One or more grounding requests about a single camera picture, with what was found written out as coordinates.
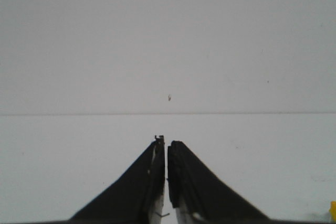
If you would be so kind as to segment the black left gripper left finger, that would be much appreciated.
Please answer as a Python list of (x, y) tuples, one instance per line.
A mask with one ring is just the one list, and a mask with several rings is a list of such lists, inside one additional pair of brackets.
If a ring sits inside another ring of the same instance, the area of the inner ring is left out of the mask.
[(164, 136), (71, 220), (161, 220), (165, 184)]

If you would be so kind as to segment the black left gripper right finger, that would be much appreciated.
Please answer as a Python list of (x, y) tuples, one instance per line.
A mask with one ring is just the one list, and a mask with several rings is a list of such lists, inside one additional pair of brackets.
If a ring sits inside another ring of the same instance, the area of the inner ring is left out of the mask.
[(269, 220), (181, 141), (167, 149), (169, 197), (177, 220)]

